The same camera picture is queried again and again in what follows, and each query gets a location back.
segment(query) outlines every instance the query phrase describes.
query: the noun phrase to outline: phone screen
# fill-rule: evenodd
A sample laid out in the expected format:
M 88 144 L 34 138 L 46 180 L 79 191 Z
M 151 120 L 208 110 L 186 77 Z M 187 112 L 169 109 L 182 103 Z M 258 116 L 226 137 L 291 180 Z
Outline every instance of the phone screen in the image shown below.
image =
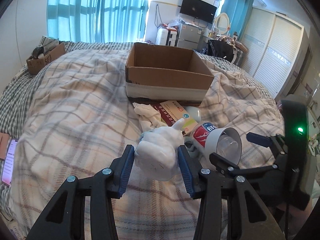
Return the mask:
M 18 140 L 12 139 L 8 148 L 7 156 L 5 157 L 4 167 L 2 172 L 2 182 L 11 185 L 11 178 L 13 172 L 13 159 L 14 159 L 14 151 L 16 149 Z

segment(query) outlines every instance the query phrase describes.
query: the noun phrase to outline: curtain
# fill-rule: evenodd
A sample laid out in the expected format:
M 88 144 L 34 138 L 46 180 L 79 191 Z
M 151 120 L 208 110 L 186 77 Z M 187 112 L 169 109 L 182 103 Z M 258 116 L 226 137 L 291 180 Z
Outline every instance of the curtain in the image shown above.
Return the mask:
M 48 36 L 64 41 L 132 42 L 143 38 L 148 0 L 48 0 Z
M 230 35 L 237 32 L 239 39 L 242 38 L 252 11 L 253 1 L 254 0 L 225 0 L 221 12 L 226 13 L 230 19 Z

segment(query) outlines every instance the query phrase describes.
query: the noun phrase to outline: bottle label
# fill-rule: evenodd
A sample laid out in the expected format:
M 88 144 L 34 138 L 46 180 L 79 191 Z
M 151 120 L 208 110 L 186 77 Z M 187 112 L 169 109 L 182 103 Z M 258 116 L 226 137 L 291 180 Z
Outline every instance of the bottle label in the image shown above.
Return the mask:
M 193 134 L 193 138 L 196 139 L 198 143 L 200 143 L 204 147 L 209 133 L 217 128 L 218 127 L 214 126 L 212 123 L 205 122 L 196 129 Z

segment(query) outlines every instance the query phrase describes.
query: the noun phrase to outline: metal screw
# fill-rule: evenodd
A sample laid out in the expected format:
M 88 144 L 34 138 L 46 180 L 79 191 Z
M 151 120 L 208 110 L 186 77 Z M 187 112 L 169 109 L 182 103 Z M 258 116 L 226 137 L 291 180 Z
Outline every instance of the metal screw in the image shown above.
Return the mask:
M 207 169 L 207 168 L 204 168 L 204 169 L 201 169 L 201 173 L 202 173 L 202 174 L 209 174 L 209 173 L 210 173 L 210 170 Z
M 244 182 L 245 181 L 245 178 L 243 176 L 238 176 L 237 177 L 237 181 L 238 182 Z
M 109 168 L 106 168 L 106 169 L 102 170 L 102 173 L 103 173 L 104 175 L 108 175 L 108 174 L 110 174 L 111 172 L 112 172 L 112 170 L 109 169 Z
M 67 177 L 67 182 L 74 182 L 76 180 L 76 177 L 75 176 L 69 176 Z

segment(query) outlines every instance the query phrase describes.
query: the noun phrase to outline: tv screen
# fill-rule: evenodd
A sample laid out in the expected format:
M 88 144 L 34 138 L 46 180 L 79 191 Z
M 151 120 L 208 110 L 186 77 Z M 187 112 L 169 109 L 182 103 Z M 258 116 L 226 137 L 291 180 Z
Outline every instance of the tv screen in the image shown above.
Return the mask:
M 180 13 L 212 23 L 216 10 L 215 6 L 201 0 L 183 0 Z

